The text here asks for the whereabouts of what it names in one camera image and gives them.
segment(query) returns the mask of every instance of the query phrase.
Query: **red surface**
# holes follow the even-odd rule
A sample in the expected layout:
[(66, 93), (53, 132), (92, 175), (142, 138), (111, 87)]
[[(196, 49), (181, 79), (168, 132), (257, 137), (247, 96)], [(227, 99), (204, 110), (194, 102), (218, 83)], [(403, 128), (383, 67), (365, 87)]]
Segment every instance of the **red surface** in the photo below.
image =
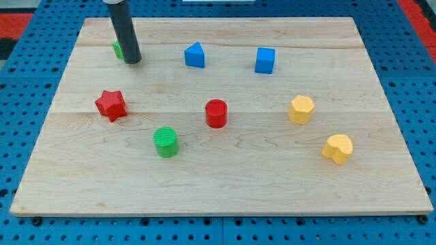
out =
[(213, 99), (206, 104), (206, 123), (212, 128), (224, 127), (227, 123), (227, 104), (220, 99)]
[(125, 102), (121, 91), (103, 91), (102, 96), (95, 101), (100, 114), (107, 116), (111, 122), (118, 117), (126, 116)]
[(398, 3), (403, 8), (431, 58), (436, 62), (436, 32), (430, 27), (429, 20), (425, 18), (421, 7), (414, 0), (398, 0)]
[(33, 14), (0, 14), (0, 38), (19, 40)]

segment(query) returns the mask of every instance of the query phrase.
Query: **green cylinder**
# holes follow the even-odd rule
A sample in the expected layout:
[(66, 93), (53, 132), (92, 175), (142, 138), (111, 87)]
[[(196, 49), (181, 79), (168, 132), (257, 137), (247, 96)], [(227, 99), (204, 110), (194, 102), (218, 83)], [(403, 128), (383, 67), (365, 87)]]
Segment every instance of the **green cylinder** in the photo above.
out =
[(153, 135), (157, 154), (164, 158), (173, 157), (178, 152), (177, 134), (170, 127), (162, 127)]

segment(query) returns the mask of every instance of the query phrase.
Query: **green block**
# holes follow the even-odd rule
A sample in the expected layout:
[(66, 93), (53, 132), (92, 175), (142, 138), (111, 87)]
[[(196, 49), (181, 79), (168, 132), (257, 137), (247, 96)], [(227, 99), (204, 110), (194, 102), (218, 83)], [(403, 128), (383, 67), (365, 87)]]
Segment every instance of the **green block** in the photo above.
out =
[(170, 127), (162, 127), (153, 135), (157, 154), (164, 158), (173, 157), (178, 152), (176, 131)]
[(112, 44), (112, 47), (114, 47), (114, 51), (115, 51), (116, 57), (117, 57), (118, 59), (122, 59), (122, 60), (124, 60), (123, 52), (121, 52), (120, 43), (118, 43), (118, 41), (115, 41), (115, 42)]

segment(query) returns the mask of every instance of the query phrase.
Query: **black cylinder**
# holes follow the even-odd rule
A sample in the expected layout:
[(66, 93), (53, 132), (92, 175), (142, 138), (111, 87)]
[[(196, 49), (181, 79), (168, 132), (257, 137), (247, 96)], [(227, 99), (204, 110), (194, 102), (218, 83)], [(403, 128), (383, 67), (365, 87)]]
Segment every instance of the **black cylinder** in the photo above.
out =
[(136, 39), (134, 24), (131, 21), (127, 0), (120, 3), (108, 4), (108, 9), (124, 61), (128, 64), (138, 63), (142, 58), (141, 51)]

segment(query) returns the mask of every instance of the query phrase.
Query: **red cylinder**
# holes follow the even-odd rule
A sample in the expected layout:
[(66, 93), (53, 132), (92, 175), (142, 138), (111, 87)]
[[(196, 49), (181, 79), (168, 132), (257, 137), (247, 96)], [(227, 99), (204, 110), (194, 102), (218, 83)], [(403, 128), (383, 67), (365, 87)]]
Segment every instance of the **red cylinder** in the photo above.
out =
[(206, 123), (214, 129), (227, 123), (227, 104), (220, 99), (212, 99), (206, 104)]

